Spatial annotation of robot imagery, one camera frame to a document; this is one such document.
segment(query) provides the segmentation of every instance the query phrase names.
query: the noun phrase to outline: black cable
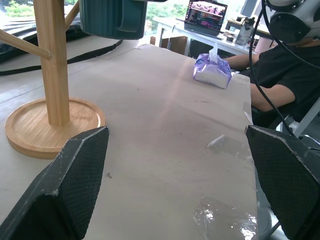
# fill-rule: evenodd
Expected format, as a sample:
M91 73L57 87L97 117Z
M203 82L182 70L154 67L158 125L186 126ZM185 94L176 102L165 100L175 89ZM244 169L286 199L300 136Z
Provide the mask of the black cable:
M262 0L261 1L261 8L262 8L262 12L263 12L263 18L264 18L264 21L265 21L265 25L266 27L269 29L269 20L268 20L268 15L267 15L267 4L266 4L266 0ZM312 68L315 68L315 69L318 69L320 70L320 67L316 66L316 65L313 65L312 63L310 62L307 62L306 60L302 59L301 57L297 56L294 52L292 52L289 48L287 48L286 45L284 45L279 39L275 38L274 36L272 36L273 39L276 41L276 43L281 47L283 48L285 51L287 51L288 53L290 53L292 56L294 56L296 59L298 59L300 62L308 65L309 67L312 67Z
M284 117L282 116L282 114L280 113L280 111L278 110L278 108L273 104L273 102L268 98L268 96L265 94L265 92L262 90L262 88L260 87L259 83L257 82L256 79L256 74L254 71L254 65L252 62L252 53L253 53L253 46L254 46L254 41L255 41L255 35L258 29L258 25L259 22L261 20L261 17L263 15L263 11L260 11L259 17L256 21L254 30L253 30L253 34L252 34L252 38L251 38L251 44L250 44L250 48L249 48L249 64L250 64L250 69L251 69L251 77L252 80L254 82L254 84L256 85L256 87L258 88L259 92L262 94L262 96L265 98L265 100L271 105L271 107L276 111L276 113L278 114L278 116L281 118L284 127L286 128L286 130L290 133L291 136L295 137L294 133L292 132L292 130L290 129L289 125L287 124L286 120L284 119Z
M80 61L84 61L84 60L88 60L88 59L93 59L96 57L99 57L101 55L107 54L111 51L113 51L114 49L116 49L116 47L120 46L120 44L122 44L123 40L119 40L118 42L116 42L115 44L111 45L111 46L106 46L100 49L96 49L93 51L89 51L86 53L83 53L79 56L75 56L73 58L70 58L67 60L67 64L74 64ZM18 68L18 69L13 69L13 70L6 70L6 71L0 71L0 76L7 76L7 75L12 75L12 74L21 74L21 73L26 73L26 72L31 72L31 71L35 71L35 70L40 70L41 69L41 65L36 65L36 66L27 66L27 67L23 67L23 68Z

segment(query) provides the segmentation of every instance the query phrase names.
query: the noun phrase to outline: black strap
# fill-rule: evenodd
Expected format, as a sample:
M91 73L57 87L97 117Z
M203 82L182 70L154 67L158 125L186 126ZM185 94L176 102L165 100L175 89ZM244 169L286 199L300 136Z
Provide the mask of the black strap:
M89 51L84 54L81 54L79 56L75 56L67 61L67 64L74 64L80 61L88 60L88 59L93 59L95 57L99 57L101 55L107 54L116 47L118 47L120 44L122 44L123 40L118 41L117 43L111 45L111 46L106 46L97 50ZM26 73L26 72L31 72L35 70L40 70L41 65L37 66L27 66L19 69L13 69L13 70L7 70L7 71L0 71L0 76L7 76L7 75L12 75L12 74L21 74L21 73Z

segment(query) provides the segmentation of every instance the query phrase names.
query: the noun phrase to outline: plastic piece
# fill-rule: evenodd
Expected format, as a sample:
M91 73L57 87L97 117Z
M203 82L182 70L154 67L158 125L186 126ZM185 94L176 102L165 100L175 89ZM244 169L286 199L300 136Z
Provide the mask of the plastic piece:
M209 54L203 53L199 55L194 65L193 79L226 89L232 78L232 74L228 62L222 60L217 52L218 47L216 44L209 51Z
M252 240L257 232L255 216L208 196L193 211L193 222L204 240Z
M247 142L240 142L224 134L211 141L206 147L215 153L225 152L244 160L251 158Z

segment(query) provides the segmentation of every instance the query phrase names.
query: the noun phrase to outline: laptop screen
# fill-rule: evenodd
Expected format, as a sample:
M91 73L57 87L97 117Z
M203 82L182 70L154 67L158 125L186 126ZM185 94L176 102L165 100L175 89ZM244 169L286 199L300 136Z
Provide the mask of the laptop screen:
M190 0L185 23L211 31L220 31L228 5L213 0Z

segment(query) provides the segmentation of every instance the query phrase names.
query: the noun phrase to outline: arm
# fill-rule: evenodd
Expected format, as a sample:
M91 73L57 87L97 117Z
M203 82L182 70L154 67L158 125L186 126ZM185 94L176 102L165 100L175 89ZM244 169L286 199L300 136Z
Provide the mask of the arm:
M250 88L251 88L251 105L262 112L267 112L272 110L271 105L267 102L264 96L262 96L257 86L251 83ZM293 101L296 100L294 93L286 86L277 84L271 88L265 88L265 87L261 87L261 88L277 108L283 105L292 103Z
M260 54L252 55L253 65L256 64L256 62L258 62L259 56ZM234 70L242 70L242 69L249 68L249 55L237 55L237 56L226 58L224 60L227 61L230 65L230 68Z

